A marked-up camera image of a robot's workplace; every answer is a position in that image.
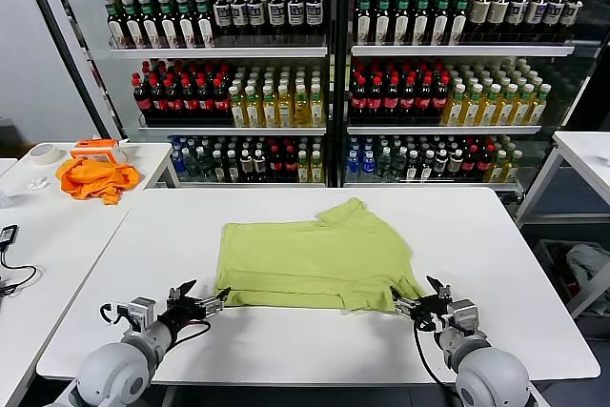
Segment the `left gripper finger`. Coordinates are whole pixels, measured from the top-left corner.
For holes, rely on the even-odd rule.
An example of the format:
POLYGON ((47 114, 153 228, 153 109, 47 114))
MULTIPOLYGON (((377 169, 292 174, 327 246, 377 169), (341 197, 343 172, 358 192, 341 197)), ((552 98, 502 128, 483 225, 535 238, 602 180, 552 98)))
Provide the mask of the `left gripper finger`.
POLYGON ((217 295, 197 300, 197 308, 202 317, 212 317, 224 309, 224 304, 231 292, 231 288, 221 290, 217 295))
POLYGON ((196 283, 196 279, 182 283, 176 288, 170 288, 167 298, 168 304, 189 304, 194 301, 193 297, 188 296, 188 293, 196 283))

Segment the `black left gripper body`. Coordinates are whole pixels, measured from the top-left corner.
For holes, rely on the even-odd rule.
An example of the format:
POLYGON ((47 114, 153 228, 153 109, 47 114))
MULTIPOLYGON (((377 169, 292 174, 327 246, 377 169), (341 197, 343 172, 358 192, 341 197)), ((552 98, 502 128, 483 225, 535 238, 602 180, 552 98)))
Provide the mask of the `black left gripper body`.
POLYGON ((166 311, 159 316, 159 321, 165 325, 171 334, 179 334, 184 328, 206 318, 204 307, 197 304, 197 299, 182 297, 168 298, 166 311))

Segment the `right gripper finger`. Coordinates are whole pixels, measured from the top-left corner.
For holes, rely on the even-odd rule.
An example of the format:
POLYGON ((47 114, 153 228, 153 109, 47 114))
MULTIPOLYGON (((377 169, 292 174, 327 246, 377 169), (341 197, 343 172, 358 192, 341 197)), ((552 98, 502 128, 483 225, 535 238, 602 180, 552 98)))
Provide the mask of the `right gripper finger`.
POLYGON ((411 317, 412 311, 417 307, 417 302, 414 299, 403 297, 393 286, 390 287, 390 291, 395 304, 396 313, 411 317))
POLYGON ((445 285, 440 280, 430 275, 427 275, 426 279, 434 290, 434 293, 432 295, 428 295, 426 297, 427 302, 434 304, 448 304, 452 302, 450 285, 445 285))

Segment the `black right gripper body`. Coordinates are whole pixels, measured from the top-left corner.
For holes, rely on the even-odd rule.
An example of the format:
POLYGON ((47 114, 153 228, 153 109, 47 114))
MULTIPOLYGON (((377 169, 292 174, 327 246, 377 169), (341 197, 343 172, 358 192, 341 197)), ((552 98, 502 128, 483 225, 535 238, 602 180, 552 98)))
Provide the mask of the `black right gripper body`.
POLYGON ((411 308, 411 319, 421 332, 440 332, 446 327, 445 317, 452 298, 428 295, 417 299, 411 308))

